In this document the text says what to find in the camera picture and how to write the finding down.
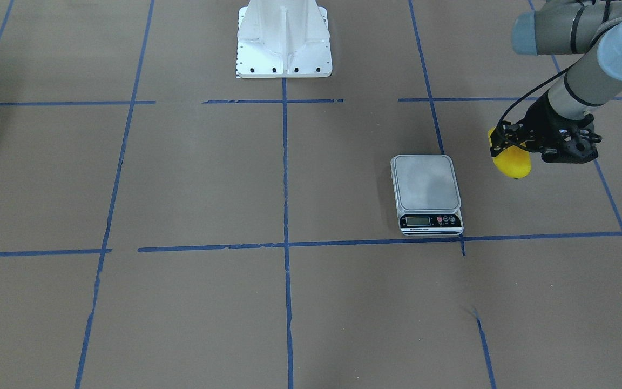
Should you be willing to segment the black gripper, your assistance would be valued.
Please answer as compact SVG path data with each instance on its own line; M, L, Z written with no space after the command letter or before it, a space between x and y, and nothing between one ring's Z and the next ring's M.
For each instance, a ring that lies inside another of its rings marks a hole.
M527 147L558 147L562 139L560 129L565 123L551 106L549 93L540 96L531 104L521 120L525 145L506 137L508 133L490 130L490 156L499 157L508 148L529 152Z

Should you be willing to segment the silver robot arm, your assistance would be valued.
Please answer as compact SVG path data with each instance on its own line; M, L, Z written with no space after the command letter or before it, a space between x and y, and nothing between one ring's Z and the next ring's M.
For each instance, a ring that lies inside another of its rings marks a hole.
M492 157L516 147L547 163L587 163L598 157L595 109L622 93L622 1L547 1L521 14L512 32L520 55L578 55L546 81L550 88L516 123L501 119Z

